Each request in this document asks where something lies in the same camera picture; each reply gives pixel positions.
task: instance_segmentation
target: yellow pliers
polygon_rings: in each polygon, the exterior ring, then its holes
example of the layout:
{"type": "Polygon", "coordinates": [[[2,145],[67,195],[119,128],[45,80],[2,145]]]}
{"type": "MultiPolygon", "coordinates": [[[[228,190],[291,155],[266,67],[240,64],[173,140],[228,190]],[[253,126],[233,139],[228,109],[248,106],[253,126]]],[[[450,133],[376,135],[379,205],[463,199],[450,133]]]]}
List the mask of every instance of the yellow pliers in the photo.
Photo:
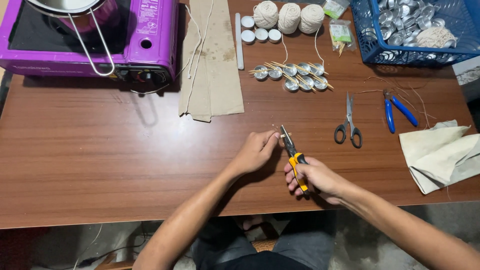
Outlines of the yellow pliers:
{"type": "Polygon", "coordinates": [[[287,148],[287,151],[290,154],[290,159],[288,161],[292,165],[293,172],[295,173],[295,178],[297,179],[297,183],[299,183],[300,189],[303,191],[303,194],[305,196],[308,196],[310,192],[308,191],[306,181],[304,178],[299,179],[297,177],[297,169],[295,169],[295,166],[299,163],[302,163],[302,164],[308,164],[308,163],[307,161],[305,161],[305,156],[302,153],[297,153],[297,150],[295,149],[295,145],[293,144],[292,139],[288,135],[288,132],[285,130],[285,127],[283,127],[283,125],[280,127],[280,130],[284,135],[283,142],[285,144],[285,148],[287,148]]]}

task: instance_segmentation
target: dark pants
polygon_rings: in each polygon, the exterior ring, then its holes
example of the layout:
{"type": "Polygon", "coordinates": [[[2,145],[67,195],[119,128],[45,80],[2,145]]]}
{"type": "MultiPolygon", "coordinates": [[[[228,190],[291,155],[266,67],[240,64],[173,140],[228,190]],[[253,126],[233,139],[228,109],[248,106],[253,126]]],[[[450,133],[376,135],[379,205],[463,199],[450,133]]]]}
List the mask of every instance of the dark pants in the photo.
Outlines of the dark pants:
{"type": "MultiPolygon", "coordinates": [[[[334,210],[297,212],[272,252],[292,258],[313,270],[327,270],[334,249],[334,210]]],[[[197,270],[257,253],[231,217],[211,218],[192,244],[197,270]]]]}

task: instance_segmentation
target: forearm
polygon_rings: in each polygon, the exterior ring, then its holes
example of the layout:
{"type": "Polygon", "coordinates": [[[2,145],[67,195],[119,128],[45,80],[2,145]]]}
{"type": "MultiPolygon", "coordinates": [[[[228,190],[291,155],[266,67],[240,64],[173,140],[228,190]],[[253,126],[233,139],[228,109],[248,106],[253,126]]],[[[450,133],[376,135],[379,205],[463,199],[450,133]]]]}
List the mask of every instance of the forearm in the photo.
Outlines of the forearm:
{"type": "Polygon", "coordinates": [[[183,202],[158,228],[136,260],[134,270],[169,269],[209,219],[239,174],[232,166],[183,202]]]}
{"type": "Polygon", "coordinates": [[[430,269],[480,269],[480,255],[468,244],[371,192],[352,185],[341,201],[430,269]]]}

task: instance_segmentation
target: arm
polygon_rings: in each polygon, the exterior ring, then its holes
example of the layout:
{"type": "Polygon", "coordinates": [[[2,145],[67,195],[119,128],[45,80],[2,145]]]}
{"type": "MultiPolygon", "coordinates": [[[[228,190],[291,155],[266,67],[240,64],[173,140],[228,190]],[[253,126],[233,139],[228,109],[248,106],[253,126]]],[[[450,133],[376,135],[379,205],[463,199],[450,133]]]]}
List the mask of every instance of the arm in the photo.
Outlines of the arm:
{"type": "Polygon", "coordinates": [[[166,270],[207,222],[225,192],[243,174],[261,168],[278,144],[279,133],[251,133],[234,160],[218,176],[183,202],[140,252],[133,270],[166,270]]]}
{"type": "MultiPolygon", "coordinates": [[[[446,234],[379,196],[354,185],[320,161],[306,158],[297,172],[322,191],[331,204],[340,204],[385,233],[420,263],[434,270],[480,269],[480,254],[460,239],[446,234]]],[[[285,166],[288,188],[301,195],[290,164],[285,166]]]]}

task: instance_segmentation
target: hand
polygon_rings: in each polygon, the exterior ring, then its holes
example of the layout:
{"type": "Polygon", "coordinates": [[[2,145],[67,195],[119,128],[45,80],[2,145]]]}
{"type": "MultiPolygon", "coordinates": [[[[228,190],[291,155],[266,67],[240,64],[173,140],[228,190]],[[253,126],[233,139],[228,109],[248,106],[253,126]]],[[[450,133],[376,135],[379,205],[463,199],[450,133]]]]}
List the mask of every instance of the hand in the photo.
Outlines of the hand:
{"type": "MultiPolygon", "coordinates": [[[[297,164],[295,166],[297,177],[306,176],[310,183],[322,191],[320,196],[328,203],[340,204],[345,190],[355,186],[350,181],[333,172],[322,162],[311,157],[305,157],[305,160],[309,165],[297,164]]],[[[284,170],[287,173],[288,189],[297,196],[302,195],[303,192],[299,188],[292,165],[287,163],[284,170]]]]}
{"type": "Polygon", "coordinates": [[[230,163],[239,174],[254,172],[265,165],[278,144],[280,133],[275,130],[248,135],[237,156],[230,163]]]}

